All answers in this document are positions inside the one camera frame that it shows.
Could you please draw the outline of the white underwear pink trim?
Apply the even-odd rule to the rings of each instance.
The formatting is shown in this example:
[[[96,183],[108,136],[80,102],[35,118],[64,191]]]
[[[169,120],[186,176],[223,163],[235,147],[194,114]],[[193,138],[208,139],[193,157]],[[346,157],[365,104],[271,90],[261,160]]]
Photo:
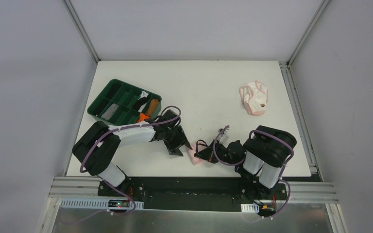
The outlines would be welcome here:
[[[255,80],[239,88],[241,103],[246,112],[252,116],[263,115],[269,101],[268,88],[262,82]]]

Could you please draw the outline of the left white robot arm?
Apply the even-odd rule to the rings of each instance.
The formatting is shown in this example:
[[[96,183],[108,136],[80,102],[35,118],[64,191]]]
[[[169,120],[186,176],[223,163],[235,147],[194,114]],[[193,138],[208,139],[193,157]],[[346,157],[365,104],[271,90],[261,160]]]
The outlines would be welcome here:
[[[168,108],[155,118],[135,124],[108,126],[97,121],[75,143],[72,154],[81,163],[81,173],[103,179],[116,196],[124,196],[129,189],[129,178],[112,162],[116,151],[136,143],[162,141],[169,155],[182,156],[180,147],[192,146],[180,122],[180,114]]]

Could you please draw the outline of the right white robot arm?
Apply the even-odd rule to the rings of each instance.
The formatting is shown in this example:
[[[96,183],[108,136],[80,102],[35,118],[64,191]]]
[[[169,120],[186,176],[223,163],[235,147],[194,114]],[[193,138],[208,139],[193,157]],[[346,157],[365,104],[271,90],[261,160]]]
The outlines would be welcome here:
[[[258,126],[250,131],[245,142],[221,143],[229,126],[219,130],[215,139],[207,144],[197,140],[192,157],[212,164],[232,166],[244,180],[254,182],[259,197],[268,199],[275,194],[275,185],[282,178],[285,167],[294,156],[295,137],[285,131]]]

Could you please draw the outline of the pink underwear navy trim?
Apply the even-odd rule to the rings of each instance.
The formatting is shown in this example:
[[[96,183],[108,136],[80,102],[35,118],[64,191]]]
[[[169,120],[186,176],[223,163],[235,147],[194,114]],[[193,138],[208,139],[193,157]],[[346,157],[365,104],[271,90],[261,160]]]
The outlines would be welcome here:
[[[197,145],[197,143],[199,143],[198,141],[195,141],[191,144],[192,146],[192,149],[189,149],[188,150],[188,155],[190,157],[190,160],[192,162],[193,165],[197,165],[199,163],[202,163],[203,162],[203,159],[199,158],[199,157],[195,157],[195,153],[198,151],[202,151],[205,146],[202,146],[202,145]]]

